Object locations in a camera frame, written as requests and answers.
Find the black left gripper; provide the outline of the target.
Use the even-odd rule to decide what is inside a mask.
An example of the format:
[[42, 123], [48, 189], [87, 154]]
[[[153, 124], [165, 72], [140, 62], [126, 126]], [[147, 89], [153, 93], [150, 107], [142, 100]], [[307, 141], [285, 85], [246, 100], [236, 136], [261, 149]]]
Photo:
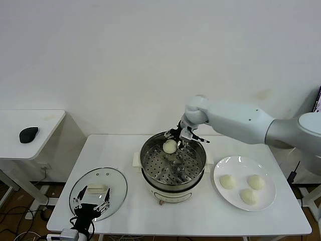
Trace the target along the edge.
[[105, 212], [110, 207], [110, 188], [108, 188], [104, 201], [100, 204], [81, 204], [85, 196], [87, 185], [72, 198], [73, 209], [76, 218], [74, 228], [76, 230], [88, 230], [93, 219], [98, 217], [98, 212]]

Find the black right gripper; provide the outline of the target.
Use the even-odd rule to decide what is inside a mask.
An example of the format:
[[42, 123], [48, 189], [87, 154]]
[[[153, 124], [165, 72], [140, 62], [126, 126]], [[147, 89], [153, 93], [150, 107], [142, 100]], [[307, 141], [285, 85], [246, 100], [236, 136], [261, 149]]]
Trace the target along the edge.
[[180, 140], [181, 131], [182, 131], [182, 128], [181, 127], [177, 127], [176, 129], [171, 129], [171, 130], [168, 130], [167, 132], [164, 133], [164, 137], [166, 139], [179, 140], [177, 142], [177, 148], [178, 149], [181, 149], [181, 148], [183, 148], [185, 146], [185, 141], [184, 140]]

